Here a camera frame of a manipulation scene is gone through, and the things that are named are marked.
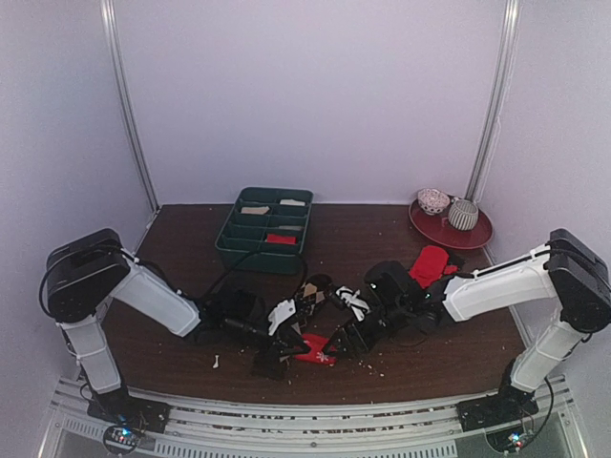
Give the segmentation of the red snowflake sock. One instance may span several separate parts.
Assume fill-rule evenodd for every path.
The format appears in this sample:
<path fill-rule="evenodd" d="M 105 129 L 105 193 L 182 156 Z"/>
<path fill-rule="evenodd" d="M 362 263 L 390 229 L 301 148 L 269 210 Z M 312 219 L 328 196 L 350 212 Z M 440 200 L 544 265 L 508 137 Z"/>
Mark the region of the red snowflake sock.
<path fill-rule="evenodd" d="M 303 338 L 310 347 L 310 350 L 306 354 L 295 355 L 294 359 L 327 366 L 334 366 L 336 364 L 337 359 L 323 351 L 324 346 L 328 343 L 328 338 L 311 333 L 305 333 Z"/>

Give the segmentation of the brown argyle sock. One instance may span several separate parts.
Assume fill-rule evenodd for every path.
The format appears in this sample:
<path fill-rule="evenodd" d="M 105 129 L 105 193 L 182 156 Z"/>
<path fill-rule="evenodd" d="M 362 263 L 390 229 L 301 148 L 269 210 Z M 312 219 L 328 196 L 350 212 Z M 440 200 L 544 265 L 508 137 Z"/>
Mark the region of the brown argyle sock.
<path fill-rule="evenodd" d="M 314 316 L 326 302 L 332 286 L 332 278 L 326 274 L 316 274 L 305 280 L 293 299 L 297 311 L 304 316 Z"/>

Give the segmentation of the green compartment tray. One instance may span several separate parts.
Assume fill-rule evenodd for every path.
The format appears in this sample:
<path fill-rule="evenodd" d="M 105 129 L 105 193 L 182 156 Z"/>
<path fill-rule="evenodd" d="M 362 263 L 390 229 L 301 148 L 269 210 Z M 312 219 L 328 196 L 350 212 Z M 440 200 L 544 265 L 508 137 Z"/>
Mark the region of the green compartment tray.
<path fill-rule="evenodd" d="M 306 201 L 305 207 L 283 206 L 279 201 Z M 313 193 L 302 189 L 247 187 L 240 191 L 215 242 L 225 268 L 242 271 L 296 275 L 302 270 Z M 269 206 L 263 216 L 243 215 L 243 206 Z M 295 236 L 296 245 L 267 243 L 269 233 Z"/>

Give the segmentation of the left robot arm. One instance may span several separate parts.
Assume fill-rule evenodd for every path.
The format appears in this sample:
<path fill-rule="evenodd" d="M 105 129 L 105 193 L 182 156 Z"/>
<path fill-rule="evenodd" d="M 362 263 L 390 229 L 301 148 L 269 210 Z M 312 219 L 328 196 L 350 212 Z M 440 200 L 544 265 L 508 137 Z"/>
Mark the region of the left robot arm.
<path fill-rule="evenodd" d="M 258 344 L 267 375 L 292 356 L 309 352 L 300 321 L 308 306 L 290 297 L 268 315 L 256 295 L 229 283 L 226 269 L 200 297 L 169 282 L 161 269 L 123 248 L 110 228 L 53 250 L 39 283 L 42 311 L 61 329 L 101 409 L 118 424 L 137 416 L 119 367 L 107 343 L 96 310 L 106 300 L 119 301 L 194 344 L 225 335 Z"/>

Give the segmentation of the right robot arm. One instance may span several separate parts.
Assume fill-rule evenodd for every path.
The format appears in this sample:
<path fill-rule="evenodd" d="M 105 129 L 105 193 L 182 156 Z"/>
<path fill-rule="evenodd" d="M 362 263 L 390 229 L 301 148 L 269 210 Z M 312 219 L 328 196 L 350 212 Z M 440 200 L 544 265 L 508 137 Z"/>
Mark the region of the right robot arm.
<path fill-rule="evenodd" d="M 329 297 L 351 309 L 323 350 L 357 357 L 382 338 L 411 325 L 423 333 L 441 323 L 462 323 L 515 304 L 558 299 L 560 308 L 534 343 L 512 360 L 489 403 L 498 421 L 511 420 L 548 374 L 579 342 L 610 324 L 610 286 L 605 262 L 566 229 L 557 229 L 528 254 L 471 273 L 442 274 L 430 283 L 398 261 L 382 261 L 365 276 L 372 295 L 337 287 Z"/>

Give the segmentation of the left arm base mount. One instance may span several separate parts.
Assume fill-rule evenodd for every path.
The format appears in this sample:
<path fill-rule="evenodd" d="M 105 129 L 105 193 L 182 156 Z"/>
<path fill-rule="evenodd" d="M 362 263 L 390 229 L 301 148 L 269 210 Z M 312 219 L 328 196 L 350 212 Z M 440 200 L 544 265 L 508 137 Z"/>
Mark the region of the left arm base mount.
<path fill-rule="evenodd" d="M 109 423 L 102 445 L 111 454 L 123 456 L 143 445 L 148 433 L 163 433 L 170 409 L 166 403 L 134 397 L 120 388 L 106 394 L 93 392 L 87 414 Z"/>

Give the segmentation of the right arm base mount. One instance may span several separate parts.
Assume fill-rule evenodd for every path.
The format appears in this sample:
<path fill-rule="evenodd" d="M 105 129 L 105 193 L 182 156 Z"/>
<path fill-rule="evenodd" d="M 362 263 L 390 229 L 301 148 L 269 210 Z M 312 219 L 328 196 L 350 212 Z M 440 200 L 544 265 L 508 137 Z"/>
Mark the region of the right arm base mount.
<path fill-rule="evenodd" d="M 534 433 L 534 415 L 539 412 L 532 394 L 494 395 L 456 405 L 463 432 L 485 429 L 485 439 L 496 452 L 522 450 Z"/>

